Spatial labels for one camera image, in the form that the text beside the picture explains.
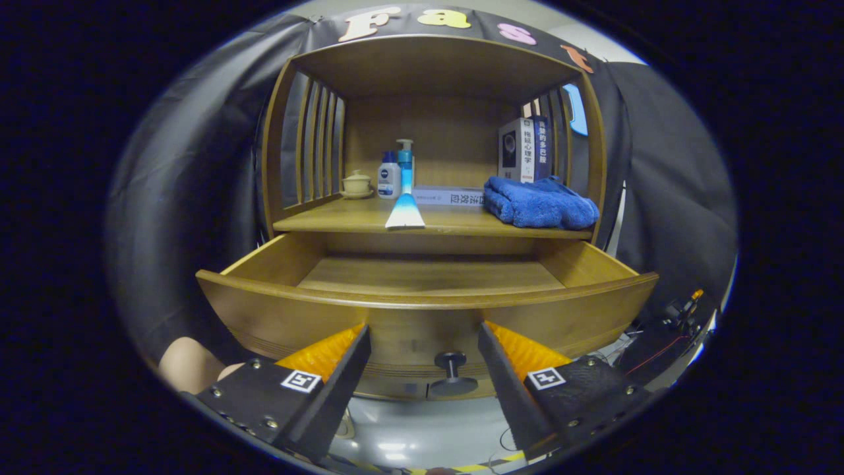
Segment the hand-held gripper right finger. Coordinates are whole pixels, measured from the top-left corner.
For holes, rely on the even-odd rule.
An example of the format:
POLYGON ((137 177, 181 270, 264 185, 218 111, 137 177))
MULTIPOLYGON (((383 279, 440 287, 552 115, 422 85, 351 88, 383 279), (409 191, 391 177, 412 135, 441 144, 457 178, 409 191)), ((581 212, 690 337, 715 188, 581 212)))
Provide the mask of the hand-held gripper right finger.
POLYGON ((640 413, 645 386, 599 358, 564 357, 485 321, 477 347, 516 448, 527 459, 581 450, 640 413))

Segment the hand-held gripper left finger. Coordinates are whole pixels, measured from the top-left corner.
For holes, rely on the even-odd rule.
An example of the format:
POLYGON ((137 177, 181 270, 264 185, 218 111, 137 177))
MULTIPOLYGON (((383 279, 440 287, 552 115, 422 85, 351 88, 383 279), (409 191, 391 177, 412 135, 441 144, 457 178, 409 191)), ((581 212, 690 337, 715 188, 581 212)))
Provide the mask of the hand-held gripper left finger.
POLYGON ((318 462, 370 355, 370 328, 356 325, 278 361, 251 358, 194 400, 247 435, 318 462))

